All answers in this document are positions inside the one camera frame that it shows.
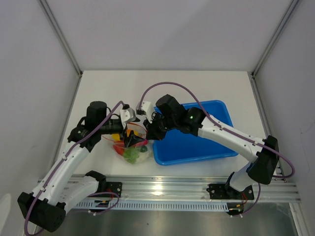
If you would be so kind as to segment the red tomato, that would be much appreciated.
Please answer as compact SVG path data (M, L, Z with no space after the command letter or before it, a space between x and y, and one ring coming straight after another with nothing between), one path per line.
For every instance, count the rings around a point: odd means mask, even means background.
M120 155L120 156L123 156L124 155L124 152L126 150L124 144L113 144L113 149L115 150L115 152Z

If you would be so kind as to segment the green grape bunch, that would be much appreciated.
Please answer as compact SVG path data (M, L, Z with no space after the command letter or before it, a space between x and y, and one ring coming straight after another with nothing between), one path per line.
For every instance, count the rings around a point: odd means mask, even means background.
M126 148L123 152L123 158L130 164L135 164L139 158L140 149L138 147Z

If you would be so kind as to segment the clear zip bag orange zipper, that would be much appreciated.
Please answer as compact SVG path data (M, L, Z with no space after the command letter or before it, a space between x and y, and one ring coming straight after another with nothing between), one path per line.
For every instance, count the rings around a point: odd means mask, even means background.
M126 127L127 137L129 138L130 133L132 133L134 138L139 138L139 142L132 145L126 144L123 141L123 136L120 134L102 136L108 146L115 152L116 156L132 165L146 162L153 158L153 141L146 139L147 129L135 122L129 123Z

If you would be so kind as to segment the yellow mango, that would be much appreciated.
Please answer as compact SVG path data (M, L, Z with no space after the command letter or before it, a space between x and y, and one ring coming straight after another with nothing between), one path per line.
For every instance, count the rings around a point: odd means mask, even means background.
M115 142L122 142L123 141L123 138L121 137L120 134L112 134L111 137L112 137L113 141L115 141Z

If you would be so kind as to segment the red chili pepper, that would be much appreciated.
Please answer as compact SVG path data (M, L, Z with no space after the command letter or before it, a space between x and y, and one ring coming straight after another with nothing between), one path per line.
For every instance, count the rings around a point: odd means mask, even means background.
M148 140L144 139L144 140L141 140L140 142L137 142L134 146L140 147L140 146L145 146L147 144L148 144Z

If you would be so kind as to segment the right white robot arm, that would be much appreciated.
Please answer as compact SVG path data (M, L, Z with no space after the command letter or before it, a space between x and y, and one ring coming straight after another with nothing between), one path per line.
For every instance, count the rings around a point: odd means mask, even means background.
M225 184L225 194L230 198L237 198L255 182L268 185L274 177L279 147L278 140L271 135L258 138L242 133L203 109L186 109L169 94L155 105L142 101L138 111L146 116L144 125L150 140L162 140L168 131L177 129L184 134L214 141L247 159L247 165L233 172Z

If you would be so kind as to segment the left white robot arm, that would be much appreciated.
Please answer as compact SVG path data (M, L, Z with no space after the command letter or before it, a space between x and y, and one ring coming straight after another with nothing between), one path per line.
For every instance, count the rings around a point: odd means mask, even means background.
M56 231L68 212L86 197L120 197L115 192L107 191L106 176L96 171L87 172L74 187L68 190L64 188L103 135L119 134L127 147L142 142L142 138L127 133L127 124L138 122L137 115L142 113L140 108L134 110L122 101L113 109L109 109L102 101L90 103L85 116L72 129L64 151L43 180L30 193L22 192L18 197L17 202L25 219L25 235L30 235L29 223L40 227L42 231Z

